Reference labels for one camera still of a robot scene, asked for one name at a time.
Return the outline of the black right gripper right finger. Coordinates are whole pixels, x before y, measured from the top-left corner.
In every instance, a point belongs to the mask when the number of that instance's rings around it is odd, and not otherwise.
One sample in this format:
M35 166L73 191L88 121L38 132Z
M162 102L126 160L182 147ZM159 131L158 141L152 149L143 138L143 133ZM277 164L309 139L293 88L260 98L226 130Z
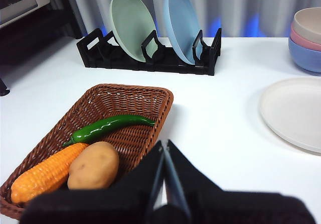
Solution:
M191 223L315 223L298 198L272 192L223 190L168 140L164 147L169 201Z

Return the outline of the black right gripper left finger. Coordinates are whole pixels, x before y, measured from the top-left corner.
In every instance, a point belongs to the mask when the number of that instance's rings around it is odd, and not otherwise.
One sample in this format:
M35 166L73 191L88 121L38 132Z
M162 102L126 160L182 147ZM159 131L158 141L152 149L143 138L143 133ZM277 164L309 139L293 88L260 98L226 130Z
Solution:
M20 223L159 223L153 185L162 153L158 141L137 167L108 189L42 194L27 206Z

